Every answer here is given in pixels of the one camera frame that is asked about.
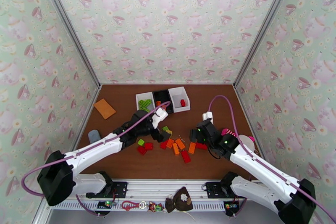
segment light green wall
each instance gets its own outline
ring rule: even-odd
[[[62,2],[102,83],[232,83],[272,0]]]
[[[41,199],[21,177],[69,150],[94,90],[49,0],[0,0],[0,223],[31,223]]]
[[[335,17],[335,0],[284,0],[238,87],[268,161],[309,179],[333,214]],[[321,210],[316,213],[312,223],[329,223]]]

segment gray object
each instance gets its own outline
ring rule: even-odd
[[[98,130],[92,130],[89,132],[88,135],[89,135],[90,144],[95,143],[96,141],[99,141],[101,139]]]

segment brown fabric pouch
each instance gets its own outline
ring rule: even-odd
[[[174,196],[173,199],[165,199],[165,208],[168,213],[171,213],[175,208],[179,211],[189,211],[193,209],[192,200],[186,187],[182,187]]]

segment metal corner post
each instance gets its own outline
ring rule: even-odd
[[[247,54],[247,57],[245,58],[245,61],[243,65],[241,66],[241,69],[238,73],[238,76],[236,77],[236,80],[234,81],[234,89],[236,90],[239,83],[241,82],[247,68],[249,67],[249,64],[251,63],[253,57],[255,56],[264,36],[266,35],[266,32],[270,25],[272,24],[272,21],[275,18],[276,13],[278,12],[281,3],[283,0],[273,0],[273,2],[270,5],[270,9],[268,10],[266,17],[264,21],[262,22],[262,25],[259,29],[259,32],[249,50],[249,53]]]
[[[74,29],[74,27],[72,26],[71,20],[68,17],[66,10],[62,4],[61,0],[50,0],[51,4],[53,5],[53,7],[55,8],[57,14],[59,15],[59,18],[61,19],[62,23],[64,24],[64,27],[67,31],[67,33],[69,34],[70,38],[73,41],[73,44],[75,45],[79,56],[81,57],[82,61],[84,62],[87,70],[89,71],[90,76],[92,77],[93,81],[95,82],[96,86],[100,86],[100,81],[85,53],[85,50],[78,38],[78,35]]]

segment orange sponge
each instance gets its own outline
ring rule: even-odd
[[[174,154],[175,155],[179,155],[180,154],[180,151],[179,151],[176,143],[173,143],[173,150],[174,150]]]
[[[173,143],[174,143],[173,139],[168,139],[167,148],[171,149],[171,147],[173,146]]]
[[[105,99],[101,99],[100,101],[96,102],[93,106],[97,109],[97,111],[99,111],[99,113],[102,115],[104,119],[108,119],[114,113],[116,113],[115,109],[113,109],[112,106],[109,105]]]
[[[189,150],[188,150],[188,152],[189,152],[190,154],[194,154],[194,153],[195,153],[195,148],[196,148],[196,143],[191,142],[191,143],[190,143],[190,146],[189,146]]]

